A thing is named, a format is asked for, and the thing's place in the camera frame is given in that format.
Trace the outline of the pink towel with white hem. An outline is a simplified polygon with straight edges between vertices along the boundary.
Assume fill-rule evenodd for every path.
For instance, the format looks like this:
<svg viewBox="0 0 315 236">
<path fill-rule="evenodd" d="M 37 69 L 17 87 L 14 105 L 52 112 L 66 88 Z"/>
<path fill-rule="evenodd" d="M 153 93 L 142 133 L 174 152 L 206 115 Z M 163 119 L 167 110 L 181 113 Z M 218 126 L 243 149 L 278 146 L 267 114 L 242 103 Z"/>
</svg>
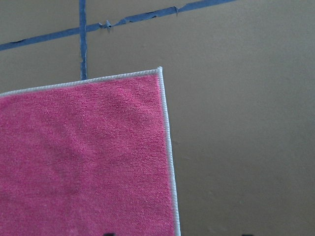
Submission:
<svg viewBox="0 0 315 236">
<path fill-rule="evenodd" d="M 0 233 L 180 235 L 161 67 L 0 95 Z"/>
</svg>

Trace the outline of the crossing blue tape strip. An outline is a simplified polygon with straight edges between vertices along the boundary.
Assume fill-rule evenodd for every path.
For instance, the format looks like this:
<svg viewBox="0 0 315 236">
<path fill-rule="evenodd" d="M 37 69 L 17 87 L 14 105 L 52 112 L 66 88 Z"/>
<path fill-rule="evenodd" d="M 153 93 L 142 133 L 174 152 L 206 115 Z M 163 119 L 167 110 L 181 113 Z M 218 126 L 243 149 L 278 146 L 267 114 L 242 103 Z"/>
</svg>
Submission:
<svg viewBox="0 0 315 236">
<path fill-rule="evenodd" d="M 79 0 L 79 35 L 80 35 L 80 78 L 81 80 L 87 79 L 87 31 L 86 31 L 86 1 Z"/>
</svg>

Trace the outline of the long blue tape strip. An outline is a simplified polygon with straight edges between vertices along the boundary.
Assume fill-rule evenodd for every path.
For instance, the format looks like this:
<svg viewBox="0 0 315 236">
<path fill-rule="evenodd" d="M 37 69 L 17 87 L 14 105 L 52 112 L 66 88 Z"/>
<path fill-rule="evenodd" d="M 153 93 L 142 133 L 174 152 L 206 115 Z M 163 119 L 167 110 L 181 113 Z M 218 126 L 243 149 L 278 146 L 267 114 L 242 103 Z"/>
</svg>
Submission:
<svg viewBox="0 0 315 236">
<path fill-rule="evenodd" d="M 92 32 L 92 31 L 96 31 L 98 29 L 109 29 L 109 28 L 113 28 L 116 26 L 120 26 L 120 25 L 125 25 L 125 24 L 129 24 L 129 23 L 136 23 L 136 22 L 140 22 L 140 21 L 146 21 L 146 20 L 150 20 L 153 18 L 164 17 L 164 16 L 168 16 L 168 15 L 173 15 L 173 14 L 179 14 L 179 13 L 186 12 L 186 11 L 197 10 L 197 9 L 210 7 L 210 6 L 214 6 L 214 5 L 219 5 L 219 4 L 224 4 L 224 3 L 228 3 L 228 2 L 230 2 L 230 1 L 229 0 L 195 1 L 195 2 L 191 2 L 191 3 L 187 3 L 182 7 L 172 6 L 172 7 L 168 7 L 168 8 L 164 8 L 164 9 L 155 10 L 152 12 L 146 12 L 146 13 L 141 13 L 141 14 L 137 14 L 137 15 L 127 16 L 127 17 L 120 19 L 115 24 L 111 24 L 109 21 L 107 21 L 105 24 L 95 23 L 95 24 L 87 25 L 86 31 Z M 4 43 L 4 44 L 0 45 L 0 50 L 5 51 L 5 50 L 17 48 L 17 47 L 23 47 L 23 46 L 36 44 L 36 43 L 40 43 L 40 42 L 45 42 L 45 41 L 50 41 L 50 40 L 54 40 L 54 39 L 58 39 L 58 38 L 69 37 L 69 36 L 77 35 L 79 33 L 80 33 L 79 28 L 66 29 L 66 30 L 62 30 L 62 31 L 58 31 L 58 32 L 49 33 L 49 34 L 25 38 L 25 39 L 22 39 L 19 41 Z"/>
</svg>

